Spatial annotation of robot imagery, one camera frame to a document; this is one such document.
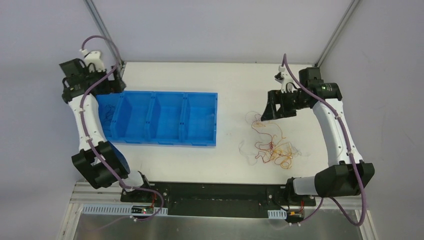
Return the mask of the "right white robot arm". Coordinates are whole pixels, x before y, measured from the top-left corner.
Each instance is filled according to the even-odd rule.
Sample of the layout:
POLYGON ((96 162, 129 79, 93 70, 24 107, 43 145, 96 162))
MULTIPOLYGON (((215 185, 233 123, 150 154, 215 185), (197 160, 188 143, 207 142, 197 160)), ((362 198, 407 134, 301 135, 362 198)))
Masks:
POLYGON ((318 67, 299 71, 299 82, 280 66, 275 80, 280 90, 267 93, 261 121, 295 117, 298 110, 312 109, 323 134, 328 167, 314 176, 287 180, 284 200, 296 205, 307 196, 323 198, 358 196, 375 174, 374 165, 364 162, 345 121, 342 93, 334 82, 324 82, 318 67))

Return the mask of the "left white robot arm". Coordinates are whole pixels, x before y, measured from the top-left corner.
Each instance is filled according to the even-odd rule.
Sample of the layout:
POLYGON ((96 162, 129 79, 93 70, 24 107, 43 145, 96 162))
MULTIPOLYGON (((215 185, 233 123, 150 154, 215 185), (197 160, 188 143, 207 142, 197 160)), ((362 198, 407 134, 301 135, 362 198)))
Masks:
POLYGON ((78 152, 71 157, 74 167, 94 189, 118 182, 140 202, 149 201, 153 189, 146 176, 130 169, 123 154, 107 140, 101 123, 98 97, 118 96, 126 84, 117 72, 110 80, 105 70, 80 58, 59 66, 65 74, 61 97, 72 110, 78 131, 78 152))

